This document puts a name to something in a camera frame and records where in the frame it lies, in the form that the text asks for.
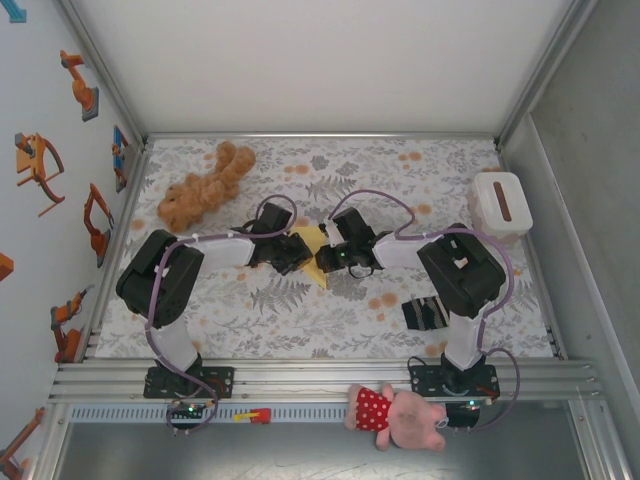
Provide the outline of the yellow cloth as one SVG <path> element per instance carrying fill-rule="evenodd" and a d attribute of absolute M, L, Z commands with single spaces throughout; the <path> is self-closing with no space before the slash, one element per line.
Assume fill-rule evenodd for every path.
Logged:
<path fill-rule="evenodd" d="M 327 289 L 327 274 L 318 266 L 315 258 L 320 248 L 328 243 L 327 237 L 318 225 L 294 226 L 291 232 L 299 234 L 311 252 L 311 259 L 302 267 L 302 271 L 320 287 Z"/>

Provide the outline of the floral fern print tablecloth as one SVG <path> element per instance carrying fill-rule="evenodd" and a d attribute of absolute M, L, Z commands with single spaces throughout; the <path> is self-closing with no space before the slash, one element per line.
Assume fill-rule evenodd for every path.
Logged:
<path fill-rule="evenodd" d="M 164 227 L 156 209 L 166 189 L 189 173 L 212 170 L 218 139 L 159 139 L 149 145 L 146 174 L 132 213 L 116 278 L 146 237 Z M 453 223 L 471 227 L 467 195 L 480 172 L 499 171 L 492 140 L 263 138 L 233 140 L 247 145 L 257 163 L 241 182 L 236 199 L 204 217 L 196 233 L 217 233 L 255 216 L 268 195 L 296 202 L 296 226 L 325 220 L 347 194 L 371 188 L 390 193 L 416 214 L 410 232 L 437 231 Z M 410 216 L 404 208 L 361 194 L 355 207 L 374 231 L 395 230 Z M 522 242 L 507 246 L 515 289 L 509 303 L 487 320 L 484 349 L 508 349 L 517 357 L 552 357 L 538 289 Z M 328 287 L 304 271 L 281 276 L 268 265 L 235 267 L 200 277 L 183 314 L 189 338 L 206 358 L 405 358 L 438 357 L 447 330 L 409 330 L 402 304 L 435 295 L 422 268 L 376 272 L 352 278 L 332 273 Z M 112 294 L 94 355 L 148 358 L 145 320 Z"/>

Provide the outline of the brown teddy bear plush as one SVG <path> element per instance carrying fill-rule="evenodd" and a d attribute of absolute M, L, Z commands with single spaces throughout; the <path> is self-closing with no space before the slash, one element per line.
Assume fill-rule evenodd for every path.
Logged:
<path fill-rule="evenodd" d="M 256 154 L 247 146 L 224 141 L 216 148 L 216 165 L 205 174 L 189 173 L 168 187 L 157 207 L 157 215 L 171 233 L 182 233 L 198 224 L 206 214 L 216 213 L 239 194 L 240 181 L 256 164 Z"/>

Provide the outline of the black white striped sock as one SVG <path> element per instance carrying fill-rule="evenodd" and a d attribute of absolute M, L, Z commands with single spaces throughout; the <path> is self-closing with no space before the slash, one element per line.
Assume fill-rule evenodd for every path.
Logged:
<path fill-rule="evenodd" d="M 449 326 L 449 310 L 439 296 L 414 298 L 401 308 L 409 330 L 432 331 Z"/>

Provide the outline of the red and yellow tag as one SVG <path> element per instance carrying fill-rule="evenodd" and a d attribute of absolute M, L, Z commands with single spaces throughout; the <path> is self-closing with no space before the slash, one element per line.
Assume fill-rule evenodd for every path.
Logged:
<path fill-rule="evenodd" d="M 269 424 L 271 422 L 271 409 L 270 408 L 256 408 L 251 409 L 248 412 L 242 412 L 233 415 L 234 422 L 248 421 L 252 424 Z"/>

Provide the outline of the white tissue box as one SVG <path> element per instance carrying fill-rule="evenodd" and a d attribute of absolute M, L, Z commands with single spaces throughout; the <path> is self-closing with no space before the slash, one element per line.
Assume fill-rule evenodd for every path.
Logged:
<path fill-rule="evenodd" d="M 515 243 L 533 226 L 524 190 L 513 173 L 478 173 L 468 204 L 473 227 L 503 244 Z"/>

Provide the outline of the pink pig plush red dress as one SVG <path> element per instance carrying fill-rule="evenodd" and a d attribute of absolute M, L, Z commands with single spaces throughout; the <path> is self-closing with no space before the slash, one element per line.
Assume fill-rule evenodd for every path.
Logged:
<path fill-rule="evenodd" d="M 395 391 L 389 383 L 379 391 L 353 384 L 347 399 L 345 427 L 372 434 L 379 451 L 388 450 L 392 443 L 407 450 L 445 449 L 446 440 L 438 432 L 438 426 L 448 419 L 442 405 L 429 403 L 412 391 Z"/>

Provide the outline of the thin aluminium frame bar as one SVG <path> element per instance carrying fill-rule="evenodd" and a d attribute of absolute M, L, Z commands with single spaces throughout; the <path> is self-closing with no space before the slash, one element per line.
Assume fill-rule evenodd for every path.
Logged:
<path fill-rule="evenodd" d="M 205 140 L 205 139 L 280 139 L 280 138 L 314 138 L 314 139 L 408 139 L 408 140 L 491 140 L 495 137 L 484 132 L 440 132 L 440 131 L 406 131 L 406 132 L 152 132 L 146 136 L 148 142 L 164 139 Z"/>

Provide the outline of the wide aluminium extrusion rail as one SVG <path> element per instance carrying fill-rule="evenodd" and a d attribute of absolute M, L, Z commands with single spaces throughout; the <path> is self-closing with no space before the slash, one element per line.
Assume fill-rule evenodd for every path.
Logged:
<path fill-rule="evenodd" d="M 207 366 L 235 369 L 235 402 L 333 402 L 358 383 L 375 389 L 389 383 L 409 389 L 404 360 L 389 359 L 226 359 Z M 585 361 L 523 358 L 518 361 L 521 400 L 601 399 L 604 388 L 594 366 Z M 61 365 L 54 377 L 51 403 L 143 402 L 149 359 L 98 359 Z"/>

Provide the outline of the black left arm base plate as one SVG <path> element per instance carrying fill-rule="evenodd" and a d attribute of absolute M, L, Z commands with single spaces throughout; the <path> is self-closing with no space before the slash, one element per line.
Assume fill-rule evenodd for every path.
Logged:
<path fill-rule="evenodd" d="M 235 369 L 232 367 L 199 367 L 189 374 L 213 390 L 218 399 L 232 396 Z M 151 367 L 145 376 L 143 397 L 146 399 L 210 398 L 210 392 L 163 366 Z"/>

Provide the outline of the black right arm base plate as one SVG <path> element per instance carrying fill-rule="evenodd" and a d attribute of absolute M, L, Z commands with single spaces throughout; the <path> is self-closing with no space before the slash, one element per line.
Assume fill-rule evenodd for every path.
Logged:
<path fill-rule="evenodd" d="M 501 395 L 493 365 L 465 372 L 443 365 L 414 365 L 409 373 L 412 391 L 426 398 L 497 399 Z"/>

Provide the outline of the blue and orange wall sticker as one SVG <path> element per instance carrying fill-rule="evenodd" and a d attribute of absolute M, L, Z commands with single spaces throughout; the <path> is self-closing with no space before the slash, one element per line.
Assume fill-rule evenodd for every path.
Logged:
<path fill-rule="evenodd" d="M 115 174 L 115 189 L 117 193 L 124 190 L 128 183 L 130 161 L 127 157 L 133 152 L 129 142 L 121 129 L 113 127 L 113 141 L 111 145 L 112 164 Z"/>

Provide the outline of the aluminium frame post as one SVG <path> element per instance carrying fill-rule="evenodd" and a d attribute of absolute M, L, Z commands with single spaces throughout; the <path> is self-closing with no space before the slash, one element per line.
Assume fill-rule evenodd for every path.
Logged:
<path fill-rule="evenodd" d="M 494 138 L 498 151 L 504 148 L 521 120 L 534 107 L 537 98 L 546 89 L 598 3 L 599 0 L 570 0 L 567 10 L 550 36 L 533 72 Z"/>
<path fill-rule="evenodd" d="M 128 129 L 131 140 L 140 150 L 145 149 L 147 134 L 141 128 L 132 108 L 129 106 L 116 78 L 111 73 L 106 58 L 101 51 L 90 25 L 75 0 L 51 0 L 67 30 L 78 45 L 81 55 L 89 60 L 96 79 L 105 88 L 114 109 Z"/>

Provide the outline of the orange claw gripper wall sticker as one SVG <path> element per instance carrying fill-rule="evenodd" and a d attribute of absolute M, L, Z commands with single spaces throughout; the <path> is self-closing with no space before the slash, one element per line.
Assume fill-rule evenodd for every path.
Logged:
<path fill-rule="evenodd" d="M 25 178 L 17 182 L 17 186 L 20 187 L 33 181 L 50 201 L 50 205 L 38 213 L 38 217 L 41 218 L 66 199 L 65 196 L 56 195 L 49 185 L 51 180 L 65 172 L 63 161 L 54 145 L 39 133 L 31 135 L 17 133 L 14 142 L 16 172 L 18 174 L 28 173 Z M 47 154 L 53 158 L 57 168 L 52 174 L 46 173 L 45 156 Z"/>

